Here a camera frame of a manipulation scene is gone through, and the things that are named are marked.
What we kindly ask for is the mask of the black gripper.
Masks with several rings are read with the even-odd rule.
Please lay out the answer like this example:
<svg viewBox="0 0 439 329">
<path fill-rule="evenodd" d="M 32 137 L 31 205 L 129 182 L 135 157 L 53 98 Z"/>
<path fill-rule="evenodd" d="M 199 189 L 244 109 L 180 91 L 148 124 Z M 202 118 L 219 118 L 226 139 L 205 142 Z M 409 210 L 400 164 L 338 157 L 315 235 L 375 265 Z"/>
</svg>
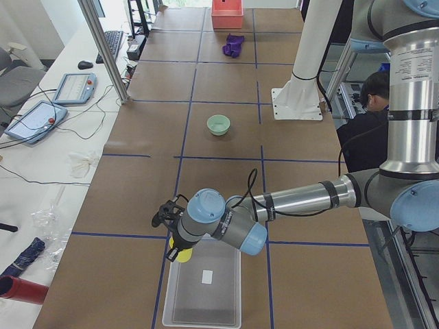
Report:
<svg viewBox="0 0 439 329">
<path fill-rule="evenodd" d="M 163 224 L 171 233 L 177 231 L 178 222 L 181 220 L 186 208 L 178 204 L 178 200 L 183 198 L 186 202 L 189 199 L 184 195 L 178 194 L 173 199 L 166 201 L 162 204 L 158 212 L 152 217 L 152 227 L 157 228 Z M 177 247 L 172 247 L 166 254 L 166 259 L 169 261 L 175 261 L 179 255 L 180 250 Z"/>
</svg>

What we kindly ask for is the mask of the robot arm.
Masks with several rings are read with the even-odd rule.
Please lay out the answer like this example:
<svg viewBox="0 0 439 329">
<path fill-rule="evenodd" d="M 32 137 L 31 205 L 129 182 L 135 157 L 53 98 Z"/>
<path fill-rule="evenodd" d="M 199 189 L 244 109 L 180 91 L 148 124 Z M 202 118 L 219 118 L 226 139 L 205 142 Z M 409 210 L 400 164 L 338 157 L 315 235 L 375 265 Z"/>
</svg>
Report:
<svg viewBox="0 0 439 329">
<path fill-rule="evenodd" d="M 415 232 L 438 227 L 438 2 L 356 1 L 352 37 L 381 43 L 390 52 L 386 161 L 334 181 L 257 196 L 224 199 L 204 188 L 186 207 L 171 199 L 152 219 L 154 227 L 172 234 L 169 260 L 205 235 L 255 255 L 267 239 L 266 221 L 340 206 L 371 208 Z"/>
</svg>

